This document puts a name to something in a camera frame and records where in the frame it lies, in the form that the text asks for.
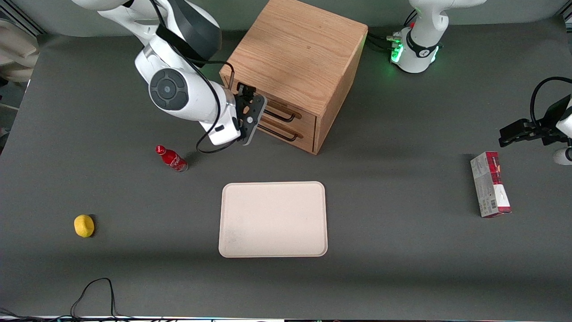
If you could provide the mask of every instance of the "gray tabletop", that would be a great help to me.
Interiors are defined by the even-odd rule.
[[[225,37],[218,58],[240,39]],[[482,219],[468,163],[528,117],[538,82],[572,75],[560,19],[452,26],[417,75],[366,49],[318,156],[263,133],[197,155],[200,125],[153,106],[135,38],[41,40],[0,158],[3,307],[64,314],[107,276],[126,315],[572,320],[572,168],[540,142],[500,150],[514,212]],[[539,113],[570,93],[545,87]],[[191,169],[165,167],[157,144]],[[219,255],[227,183],[296,180],[326,187],[325,256]],[[94,238],[73,231],[83,213],[97,218]],[[78,313],[107,315],[106,287],[95,285]]]

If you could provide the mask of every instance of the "cardboard box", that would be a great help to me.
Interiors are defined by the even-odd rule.
[[[509,199],[501,180],[498,152],[485,152],[477,156],[471,161],[471,168],[481,217],[494,218],[511,213]]]

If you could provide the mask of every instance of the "drawer handle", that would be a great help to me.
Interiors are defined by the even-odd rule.
[[[282,122],[286,122],[286,123],[290,123],[290,122],[294,121],[294,117],[296,117],[296,114],[292,113],[292,115],[290,116],[290,118],[287,119],[286,117],[282,117],[282,116],[280,116],[280,115],[278,115],[278,114],[276,114],[276,113],[273,113],[273,112],[271,112],[271,111],[269,111],[269,110],[267,110],[267,109],[264,110],[264,113],[266,113],[266,114],[268,114],[268,115],[270,115],[270,116],[272,116],[272,117],[275,117],[275,118],[281,120]]]
[[[287,137],[287,136],[284,136],[284,135],[282,135],[282,134],[280,134],[280,133],[278,133],[278,132],[276,132],[276,131],[273,131],[273,130],[271,130],[271,129],[265,127],[265,126],[262,125],[262,124],[258,124],[258,127],[261,128],[261,129],[263,129],[263,130],[265,130],[265,131],[268,131],[268,132],[270,132],[270,133],[276,135],[277,137],[279,137],[279,138],[281,138],[281,139],[284,139],[284,140],[286,140],[286,141],[288,141],[288,142],[294,142],[294,141],[298,138],[298,134],[296,134],[296,133],[294,134],[294,136],[293,136],[292,138],[289,138],[289,137]]]

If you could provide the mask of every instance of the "wooden cabinet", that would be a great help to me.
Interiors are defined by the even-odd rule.
[[[270,0],[228,62],[268,98],[259,130],[317,154],[343,104],[367,26],[297,0]],[[220,76],[228,85],[231,69]]]

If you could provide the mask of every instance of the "red bottle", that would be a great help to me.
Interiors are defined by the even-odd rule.
[[[163,162],[173,170],[183,173],[189,168],[185,159],[181,158],[175,151],[167,150],[164,146],[157,146],[155,151],[163,158]]]

